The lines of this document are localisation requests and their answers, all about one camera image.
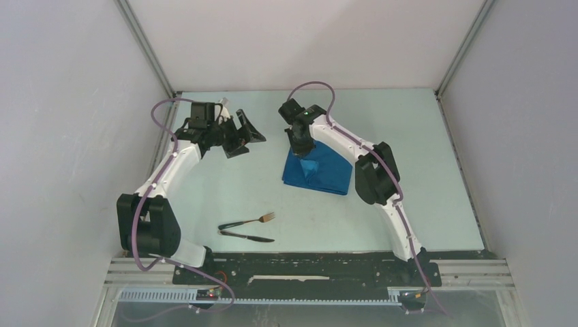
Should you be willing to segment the blue cloth napkin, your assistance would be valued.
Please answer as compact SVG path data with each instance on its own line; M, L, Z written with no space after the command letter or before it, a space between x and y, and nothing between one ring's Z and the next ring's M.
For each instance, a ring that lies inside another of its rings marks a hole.
M285 185L346 196L352 176L352 164L326 144L315 141L305 157L288 150L282 181Z

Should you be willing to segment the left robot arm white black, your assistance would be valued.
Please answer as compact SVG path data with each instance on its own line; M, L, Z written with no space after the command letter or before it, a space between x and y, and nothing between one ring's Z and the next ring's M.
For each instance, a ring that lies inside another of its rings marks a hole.
M208 249L181 234L179 219L170 205L185 176L213 147L224 150L227 158L248 153L247 145L266 141L244 111L232 118L226 100L197 102L187 100L190 114L176 131L162 125L169 135L168 151L152 175L134 193L123 193L117 200L117 219L121 247L133 255L152 255L171 259L189 267L198 283L208 283L215 265L205 259Z

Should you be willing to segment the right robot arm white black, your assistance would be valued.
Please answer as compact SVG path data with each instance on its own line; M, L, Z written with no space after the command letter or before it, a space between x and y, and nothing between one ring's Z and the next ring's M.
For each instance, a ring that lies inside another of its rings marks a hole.
M406 285L420 280L424 269L416 259L422 246L403 207L404 194L391 147L351 134L317 105L304 108L289 99L278 112L288 124L288 158L303 180L318 181L323 175L353 178L358 197L381 210L391 233L392 251L402 260L396 267L397 278Z

